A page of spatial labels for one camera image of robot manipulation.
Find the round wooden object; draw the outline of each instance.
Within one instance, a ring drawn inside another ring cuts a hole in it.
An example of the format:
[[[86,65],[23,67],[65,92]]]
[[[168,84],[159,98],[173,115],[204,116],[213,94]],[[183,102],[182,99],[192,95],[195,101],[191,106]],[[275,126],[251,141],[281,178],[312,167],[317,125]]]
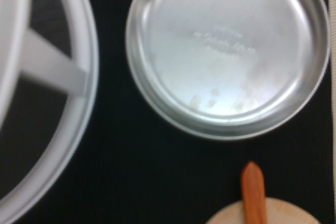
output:
[[[314,216],[291,203],[267,198],[267,224],[320,224]],[[239,201],[212,217],[207,224],[245,224],[243,202]]]

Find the wheel spoke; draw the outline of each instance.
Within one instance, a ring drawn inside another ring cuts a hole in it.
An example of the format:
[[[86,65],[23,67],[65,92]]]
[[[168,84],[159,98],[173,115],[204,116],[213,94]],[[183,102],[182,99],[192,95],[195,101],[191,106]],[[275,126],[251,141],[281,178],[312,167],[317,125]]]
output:
[[[26,34],[21,68],[30,79],[75,96],[86,95],[87,73],[32,29]]]

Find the silver lid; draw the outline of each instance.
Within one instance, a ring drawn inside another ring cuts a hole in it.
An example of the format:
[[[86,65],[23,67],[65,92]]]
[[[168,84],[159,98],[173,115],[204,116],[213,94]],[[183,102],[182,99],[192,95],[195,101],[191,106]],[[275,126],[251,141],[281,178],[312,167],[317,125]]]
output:
[[[213,139],[255,136],[297,113],[321,81],[323,1],[135,0],[128,57],[176,126]]]

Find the black background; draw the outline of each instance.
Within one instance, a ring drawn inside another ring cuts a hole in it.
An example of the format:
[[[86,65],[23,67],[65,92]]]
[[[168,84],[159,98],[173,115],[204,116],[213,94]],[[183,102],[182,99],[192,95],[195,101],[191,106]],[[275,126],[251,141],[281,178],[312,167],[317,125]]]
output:
[[[129,0],[92,0],[101,45],[93,116],[68,169],[18,223],[206,223],[242,198],[249,160],[264,170],[267,196],[333,223],[330,69],[308,106],[281,128],[246,141],[200,139],[162,120],[137,90],[125,55],[129,5]],[[62,40],[69,53],[65,24],[56,24],[59,36],[51,35],[44,20],[35,20],[33,28]],[[20,85],[32,84],[21,80]],[[65,96],[57,97],[62,105]]]

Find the white wheel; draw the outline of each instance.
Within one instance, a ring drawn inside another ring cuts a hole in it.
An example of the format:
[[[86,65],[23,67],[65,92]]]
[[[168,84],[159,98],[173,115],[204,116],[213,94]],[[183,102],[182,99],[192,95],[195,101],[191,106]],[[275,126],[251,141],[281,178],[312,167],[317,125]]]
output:
[[[0,30],[8,33],[0,36],[0,127],[21,71],[35,82],[68,94],[48,148],[20,185],[0,201],[0,223],[12,223],[21,217],[50,189],[75,152],[93,108],[98,40],[92,9],[87,0],[63,0],[63,7],[72,59],[27,27],[30,1],[0,0]]]

